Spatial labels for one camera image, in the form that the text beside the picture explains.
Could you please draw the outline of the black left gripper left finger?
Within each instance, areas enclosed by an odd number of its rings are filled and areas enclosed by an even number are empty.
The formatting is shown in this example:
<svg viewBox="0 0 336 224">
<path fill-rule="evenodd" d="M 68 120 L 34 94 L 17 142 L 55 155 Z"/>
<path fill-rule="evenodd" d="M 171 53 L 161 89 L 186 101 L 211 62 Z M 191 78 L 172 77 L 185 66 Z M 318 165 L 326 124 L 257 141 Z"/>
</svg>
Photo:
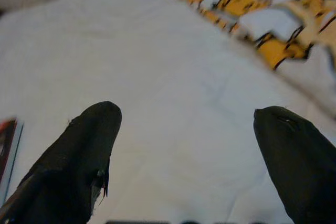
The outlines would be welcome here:
<svg viewBox="0 0 336 224">
<path fill-rule="evenodd" d="M 87 223 L 108 194 L 120 108 L 103 101 L 73 118 L 1 207 L 1 223 Z"/>
</svg>

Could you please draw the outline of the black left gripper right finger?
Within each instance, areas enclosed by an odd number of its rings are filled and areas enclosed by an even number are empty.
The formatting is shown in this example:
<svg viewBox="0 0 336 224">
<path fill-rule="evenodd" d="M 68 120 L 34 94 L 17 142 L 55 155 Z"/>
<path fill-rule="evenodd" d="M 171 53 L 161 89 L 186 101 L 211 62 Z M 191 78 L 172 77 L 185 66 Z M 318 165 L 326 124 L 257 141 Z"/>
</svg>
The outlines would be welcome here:
<svg viewBox="0 0 336 224">
<path fill-rule="evenodd" d="M 254 111 L 255 137 L 294 223 L 335 223 L 335 146 L 307 119 L 281 107 Z"/>
</svg>

